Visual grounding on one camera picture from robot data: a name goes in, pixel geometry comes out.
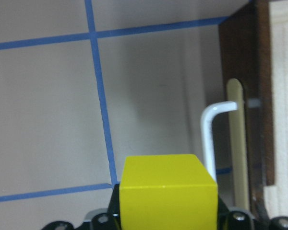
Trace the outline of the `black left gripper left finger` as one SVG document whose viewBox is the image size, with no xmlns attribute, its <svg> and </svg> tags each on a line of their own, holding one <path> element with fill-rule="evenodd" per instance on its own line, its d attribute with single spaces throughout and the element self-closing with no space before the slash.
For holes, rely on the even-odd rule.
<svg viewBox="0 0 288 230">
<path fill-rule="evenodd" d="M 110 202 L 108 205 L 108 213 L 115 219 L 118 224 L 119 229 L 121 230 L 121 221 L 120 221 L 120 184 L 115 184 Z"/>
</svg>

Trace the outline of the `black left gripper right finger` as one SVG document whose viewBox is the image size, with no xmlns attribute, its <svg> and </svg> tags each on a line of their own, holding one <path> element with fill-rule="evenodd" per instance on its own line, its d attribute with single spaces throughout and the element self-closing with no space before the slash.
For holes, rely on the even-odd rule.
<svg viewBox="0 0 288 230">
<path fill-rule="evenodd" d="M 229 230 L 230 211 L 222 198 L 218 196 L 217 230 Z"/>
</svg>

